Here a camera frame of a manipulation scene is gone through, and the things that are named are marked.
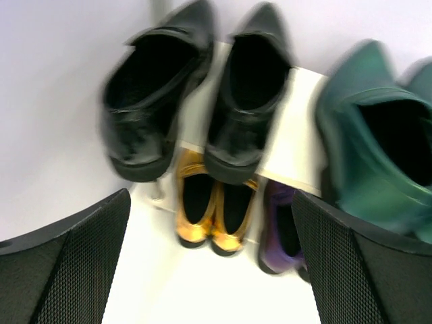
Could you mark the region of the green loafer shoe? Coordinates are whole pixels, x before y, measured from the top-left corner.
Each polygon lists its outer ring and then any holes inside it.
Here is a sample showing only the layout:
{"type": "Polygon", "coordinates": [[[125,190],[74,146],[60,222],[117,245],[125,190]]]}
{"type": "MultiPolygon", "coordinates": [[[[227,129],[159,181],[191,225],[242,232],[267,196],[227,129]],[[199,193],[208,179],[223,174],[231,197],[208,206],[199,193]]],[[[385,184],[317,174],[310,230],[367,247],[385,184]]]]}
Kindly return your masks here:
{"type": "Polygon", "coordinates": [[[432,59],[431,56],[414,62],[402,74],[398,84],[405,90],[431,102],[432,96],[432,59]]]}
{"type": "Polygon", "coordinates": [[[383,44],[364,40],[315,104],[325,199],[391,232],[431,241],[431,102],[403,89],[383,44]]]}

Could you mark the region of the purple loafer shoe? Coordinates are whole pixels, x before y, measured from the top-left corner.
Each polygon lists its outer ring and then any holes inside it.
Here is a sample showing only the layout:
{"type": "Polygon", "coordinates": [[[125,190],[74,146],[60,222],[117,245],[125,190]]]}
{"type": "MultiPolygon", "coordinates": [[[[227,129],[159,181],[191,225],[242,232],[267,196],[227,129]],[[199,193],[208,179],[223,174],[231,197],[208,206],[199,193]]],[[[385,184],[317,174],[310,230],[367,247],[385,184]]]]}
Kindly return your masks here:
{"type": "Polygon", "coordinates": [[[306,269],[292,212],[295,192],[295,188],[274,180],[265,186],[258,263],[269,275],[306,269]]]}

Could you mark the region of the black loafer shoe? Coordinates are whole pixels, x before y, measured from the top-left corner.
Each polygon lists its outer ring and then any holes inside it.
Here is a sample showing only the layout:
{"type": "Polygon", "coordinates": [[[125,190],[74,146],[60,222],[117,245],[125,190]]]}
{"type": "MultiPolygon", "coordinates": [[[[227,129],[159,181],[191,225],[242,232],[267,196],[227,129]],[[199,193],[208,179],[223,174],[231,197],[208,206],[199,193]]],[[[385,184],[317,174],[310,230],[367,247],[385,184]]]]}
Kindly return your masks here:
{"type": "Polygon", "coordinates": [[[274,3],[258,3],[232,35],[212,106],[203,157],[212,178],[253,177],[292,68],[284,20],[274,3]]]}
{"type": "Polygon", "coordinates": [[[131,182],[153,182],[168,169],[186,97],[207,77],[215,20],[208,1],[191,1],[133,37],[132,52],[101,96],[101,134],[114,170],[131,182]]]}

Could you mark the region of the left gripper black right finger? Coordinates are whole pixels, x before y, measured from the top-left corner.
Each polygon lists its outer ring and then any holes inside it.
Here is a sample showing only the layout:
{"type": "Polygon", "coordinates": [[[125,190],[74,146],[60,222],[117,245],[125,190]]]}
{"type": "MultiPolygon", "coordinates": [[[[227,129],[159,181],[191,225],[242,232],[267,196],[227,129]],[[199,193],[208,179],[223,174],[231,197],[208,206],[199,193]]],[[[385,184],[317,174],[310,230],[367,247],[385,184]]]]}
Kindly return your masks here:
{"type": "Polygon", "coordinates": [[[293,217],[322,323],[430,323],[431,245],[297,191],[293,217]]]}

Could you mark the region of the gold loafer shoe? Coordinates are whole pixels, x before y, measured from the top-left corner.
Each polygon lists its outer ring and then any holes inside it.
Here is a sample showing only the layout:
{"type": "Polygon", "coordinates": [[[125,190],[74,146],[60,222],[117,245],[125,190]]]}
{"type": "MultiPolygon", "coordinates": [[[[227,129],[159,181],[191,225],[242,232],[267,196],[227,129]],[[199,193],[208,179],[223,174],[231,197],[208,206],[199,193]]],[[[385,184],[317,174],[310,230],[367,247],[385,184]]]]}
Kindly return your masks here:
{"type": "Polygon", "coordinates": [[[175,172],[178,209],[175,230],[185,248],[202,246],[211,235],[215,214],[215,180],[208,174],[203,155],[184,149],[175,172]]]}
{"type": "Polygon", "coordinates": [[[258,187],[256,179],[249,179],[240,185],[216,183],[211,248],[219,256],[230,257],[244,248],[258,187]]]}

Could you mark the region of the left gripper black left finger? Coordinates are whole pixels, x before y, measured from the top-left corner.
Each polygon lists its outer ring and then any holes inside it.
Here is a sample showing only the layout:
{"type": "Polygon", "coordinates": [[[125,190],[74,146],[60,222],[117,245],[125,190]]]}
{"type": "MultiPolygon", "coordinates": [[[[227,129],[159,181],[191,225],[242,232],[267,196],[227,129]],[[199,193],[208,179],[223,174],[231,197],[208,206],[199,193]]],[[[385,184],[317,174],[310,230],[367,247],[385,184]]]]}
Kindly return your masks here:
{"type": "Polygon", "coordinates": [[[125,188],[1,242],[2,323],[101,323],[130,215],[125,188]]]}

